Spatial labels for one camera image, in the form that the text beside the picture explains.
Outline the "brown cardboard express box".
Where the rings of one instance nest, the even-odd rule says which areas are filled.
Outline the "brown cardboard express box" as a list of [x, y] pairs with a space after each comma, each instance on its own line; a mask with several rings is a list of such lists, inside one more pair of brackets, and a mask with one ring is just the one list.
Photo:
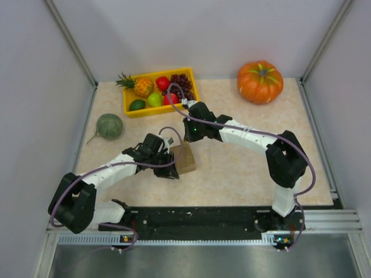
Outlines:
[[187, 174], [196, 170], [196, 162], [189, 143], [185, 142], [183, 144], [182, 152], [180, 152], [179, 145], [171, 147], [170, 151], [174, 153], [175, 158], [179, 157], [175, 163], [178, 175]]

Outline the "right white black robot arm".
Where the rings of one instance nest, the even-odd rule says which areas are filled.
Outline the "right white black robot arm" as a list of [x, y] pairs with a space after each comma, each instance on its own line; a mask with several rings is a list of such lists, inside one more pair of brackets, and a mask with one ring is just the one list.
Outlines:
[[183, 120], [186, 141], [196, 142], [207, 137], [265, 156], [269, 175], [275, 183], [274, 201], [267, 220], [257, 217], [255, 227], [262, 232], [287, 228], [296, 208], [294, 195], [308, 166], [296, 136], [287, 130], [270, 134], [244, 126], [227, 115], [215, 116], [200, 101], [183, 101], [182, 106], [188, 111]]

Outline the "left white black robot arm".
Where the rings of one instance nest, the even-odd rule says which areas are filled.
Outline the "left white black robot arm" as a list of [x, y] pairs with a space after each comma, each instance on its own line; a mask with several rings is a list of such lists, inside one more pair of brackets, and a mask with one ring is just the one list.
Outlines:
[[49, 223], [79, 234], [93, 226], [113, 224], [126, 229], [131, 224], [128, 205], [118, 199], [99, 202], [99, 195], [120, 181], [151, 169], [161, 178], [177, 179], [173, 138], [147, 134], [134, 148], [127, 148], [110, 162], [83, 174], [65, 174], [50, 202]]

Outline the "red toy apple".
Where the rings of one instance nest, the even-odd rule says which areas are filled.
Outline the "red toy apple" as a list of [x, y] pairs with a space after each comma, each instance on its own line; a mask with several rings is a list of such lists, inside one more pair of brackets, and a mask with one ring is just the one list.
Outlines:
[[165, 95], [163, 98], [163, 105], [170, 105], [170, 102], [172, 102], [173, 104], [178, 104], [180, 102], [178, 95], [174, 93]]

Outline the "green toy pear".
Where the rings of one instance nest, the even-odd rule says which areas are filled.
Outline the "green toy pear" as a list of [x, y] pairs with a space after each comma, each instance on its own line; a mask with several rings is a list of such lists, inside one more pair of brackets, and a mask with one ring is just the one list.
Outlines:
[[162, 95], [159, 93], [152, 93], [148, 96], [147, 102], [151, 107], [162, 106]]

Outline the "purple toy grapes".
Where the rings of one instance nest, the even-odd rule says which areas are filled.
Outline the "purple toy grapes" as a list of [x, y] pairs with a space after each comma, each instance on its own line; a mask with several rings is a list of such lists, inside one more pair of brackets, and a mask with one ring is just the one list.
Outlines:
[[183, 99], [183, 96], [185, 96], [187, 100], [195, 100], [191, 81], [186, 74], [173, 74], [169, 82], [181, 87], [183, 93], [181, 93], [181, 90], [177, 86], [171, 85], [170, 87], [170, 93], [175, 94], [179, 100]]

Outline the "red toy tomato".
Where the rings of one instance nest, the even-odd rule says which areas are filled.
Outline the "red toy tomato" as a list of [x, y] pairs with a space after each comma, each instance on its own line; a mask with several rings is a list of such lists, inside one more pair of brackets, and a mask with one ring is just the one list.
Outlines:
[[155, 82], [158, 89], [162, 92], [166, 91], [170, 86], [170, 81], [166, 76], [160, 76], [159, 78], [156, 79]]

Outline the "green toy lime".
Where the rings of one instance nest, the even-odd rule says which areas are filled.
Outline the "green toy lime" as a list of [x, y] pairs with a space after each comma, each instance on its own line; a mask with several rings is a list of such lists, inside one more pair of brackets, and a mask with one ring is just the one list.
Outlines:
[[133, 100], [129, 105], [129, 111], [137, 111], [144, 109], [146, 107], [146, 102], [141, 99]]

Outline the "toy pineapple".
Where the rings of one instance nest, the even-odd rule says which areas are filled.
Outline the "toy pineapple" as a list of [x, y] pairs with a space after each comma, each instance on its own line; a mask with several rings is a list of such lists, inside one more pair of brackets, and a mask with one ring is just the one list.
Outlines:
[[124, 90], [133, 92], [135, 95], [147, 98], [154, 92], [154, 82], [148, 78], [132, 78], [130, 75], [125, 75], [123, 72], [118, 75], [116, 85]]

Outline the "green toy melon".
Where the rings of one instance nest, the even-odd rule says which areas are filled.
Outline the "green toy melon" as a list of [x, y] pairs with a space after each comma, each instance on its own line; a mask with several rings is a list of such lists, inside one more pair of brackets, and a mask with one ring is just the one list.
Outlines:
[[95, 137], [106, 140], [116, 140], [123, 132], [123, 121], [116, 114], [102, 114], [96, 122], [94, 135], [86, 142], [88, 144]]

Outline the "orange toy pumpkin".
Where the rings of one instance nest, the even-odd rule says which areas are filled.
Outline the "orange toy pumpkin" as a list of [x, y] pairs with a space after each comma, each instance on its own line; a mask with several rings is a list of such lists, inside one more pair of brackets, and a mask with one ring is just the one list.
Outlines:
[[249, 62], [237, 73], [240, 95], [254, 104], [268, 104], [283, 91], [283, 77], [276, 67], [265, 61]]

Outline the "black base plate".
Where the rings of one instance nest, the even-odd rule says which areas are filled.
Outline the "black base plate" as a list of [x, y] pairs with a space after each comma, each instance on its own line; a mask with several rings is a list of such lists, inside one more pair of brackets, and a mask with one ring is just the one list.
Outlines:
[[140, 240], [253, 240], [263, 232], [298, 232], [300, 210], [283, 218], [269, 207], [131, 207], [119, 222]]

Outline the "aluminium rail frame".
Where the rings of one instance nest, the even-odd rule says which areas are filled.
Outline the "aluminium rail frame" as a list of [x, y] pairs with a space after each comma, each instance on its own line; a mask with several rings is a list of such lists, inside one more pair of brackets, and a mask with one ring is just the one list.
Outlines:
[[[300, 230], [304, 232], [314, 233], [347, 233], [361, 231], [361, 224], [357, 213], [354, 210], [343, 210], [333, 208], [317, 208], [310, 207], [309, 209], [301, 212], [304, 222]], [[84, 230], [83, 232], [91, 231], [117, 231], [120, 224], [112, 224], [110, 226], [93, 226]]]

